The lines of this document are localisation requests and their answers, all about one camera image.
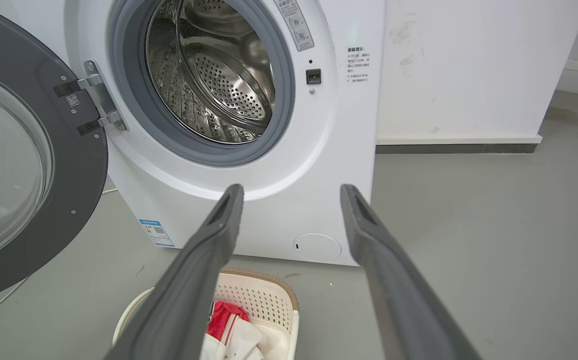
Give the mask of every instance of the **warning label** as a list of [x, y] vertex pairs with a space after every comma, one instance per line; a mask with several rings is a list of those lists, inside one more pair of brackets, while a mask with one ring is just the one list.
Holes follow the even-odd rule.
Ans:
[[275, 0], [275, 6], [278, 7], [284, 22], [287, 23], [289, 31], [293, 35], [293, 42], [298, 51], [306, 50], [314, 47], [314, 39], [312, 33], [307, 27], [303, 12], [298, 7], [296, 0]]
[[371, 54], [363, 46], [346, 48], [346, 82], [349, 84], [369, 81]]
[[165, 232], [165, 229], [159, 221], [140, 219], [140, 224], [142, 224], [142, 228], [144, 228], [154, 244], [174, 248], [173, 242], [171, 242], [169, 235], [167, 235], [167, 232]]

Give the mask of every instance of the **washing machine door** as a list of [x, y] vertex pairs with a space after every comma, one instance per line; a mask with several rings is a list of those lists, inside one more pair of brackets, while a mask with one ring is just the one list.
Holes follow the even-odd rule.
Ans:
[[0, 291], [60, 253], [102, 193], [107, 140], [77, 79], [0, 16]]

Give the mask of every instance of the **plastic basket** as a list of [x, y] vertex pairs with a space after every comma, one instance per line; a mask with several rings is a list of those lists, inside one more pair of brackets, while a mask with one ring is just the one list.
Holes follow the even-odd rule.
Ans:
[[[113, 332], [115, 345], [140, 303], [151, 294], [148, 289], [131, 301]], [[225, 301], [246, 310], [251, 324], [263, 337], [259, 346], [265, 360], [293, 360], [298, 340], [298, 299], [286, 282], [256, 271], [223, 268], [213, 292], [213, 301]]]

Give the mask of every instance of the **baseboard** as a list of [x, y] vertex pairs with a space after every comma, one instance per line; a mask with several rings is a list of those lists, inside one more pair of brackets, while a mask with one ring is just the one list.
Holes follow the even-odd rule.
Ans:
[[527, 137], [378, 137], [378, 145], [540, 144], [540, 135]]
[[531, 154], [537, 143], [376, 145], [376, 154]]

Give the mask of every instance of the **concrete floor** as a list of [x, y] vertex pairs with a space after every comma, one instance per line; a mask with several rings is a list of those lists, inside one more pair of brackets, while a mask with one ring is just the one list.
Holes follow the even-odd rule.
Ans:
[[[372, 207], [488, 360], [578, 358], [578, 128], [546, 121], [541, 133], [532, 154], [376, 157]], [[102, 359], [123, 308], [176, 254], [150, 244], [118, 192], [104, 195], [0, 305], [0, 360]], [[296, 291], [296, 359], [383, 358], [362, 269], [231, 265]]]

